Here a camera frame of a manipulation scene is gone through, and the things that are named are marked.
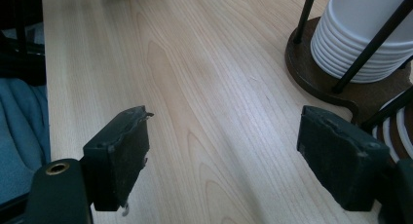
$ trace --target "light wood tabletop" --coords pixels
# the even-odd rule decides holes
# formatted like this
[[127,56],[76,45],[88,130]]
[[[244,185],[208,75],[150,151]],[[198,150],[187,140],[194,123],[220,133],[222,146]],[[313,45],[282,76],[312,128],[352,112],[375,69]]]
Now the light wood tabletop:
[[304,1],[43,0],[53,160],[125,109],[155,113],[129,215],[95,223],[377,223],[379,204],[345,211],[296,151],[303,105],[350,119],[286,70]]

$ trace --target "round wooden base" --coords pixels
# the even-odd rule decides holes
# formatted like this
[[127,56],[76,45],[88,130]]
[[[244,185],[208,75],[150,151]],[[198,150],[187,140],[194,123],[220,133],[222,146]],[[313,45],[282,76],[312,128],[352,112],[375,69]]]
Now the round wooden base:
[[295,82],[306,92],[325,102],[349,108],[353,113],[353,124],[360,125],[387,101],[412,86],[410,64],[407,64],[379,82],[350,83],[342,93],[334,93],[331,89],[339,80],[322,71],[310,52],[310,42],[318,23],[319,18],[307,21],[300,44],[293,43],[295,30],[292,32],[285,50],[286,66]]

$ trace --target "wooden table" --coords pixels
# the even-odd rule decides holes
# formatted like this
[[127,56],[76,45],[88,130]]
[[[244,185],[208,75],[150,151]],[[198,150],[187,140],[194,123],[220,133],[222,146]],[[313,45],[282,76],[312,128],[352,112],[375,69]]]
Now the wooden table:
[[[310,18],[327,0],[316,0]],[[283,53],[304,0],[43,0],[53,159],[146,105],[131,212],[102,223],[376,223],[347,212],[296,151],[301,90]]]

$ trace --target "stack of white cups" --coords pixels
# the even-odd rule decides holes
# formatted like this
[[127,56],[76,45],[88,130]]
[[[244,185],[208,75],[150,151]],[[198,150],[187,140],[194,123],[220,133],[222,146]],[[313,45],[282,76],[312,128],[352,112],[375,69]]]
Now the stack of white cups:
[[[313,59],[341,78],[403,0],[329,0],[311,42]],[[413,12],[366,62],[353,83],[391,75],[413,56]]]

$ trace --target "blue fabric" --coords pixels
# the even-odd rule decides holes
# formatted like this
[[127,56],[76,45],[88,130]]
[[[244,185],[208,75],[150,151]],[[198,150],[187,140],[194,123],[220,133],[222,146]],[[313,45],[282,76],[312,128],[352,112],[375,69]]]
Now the blue fabric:
[[29,192],[50,160],[46,87],[0,79],[0,204]]

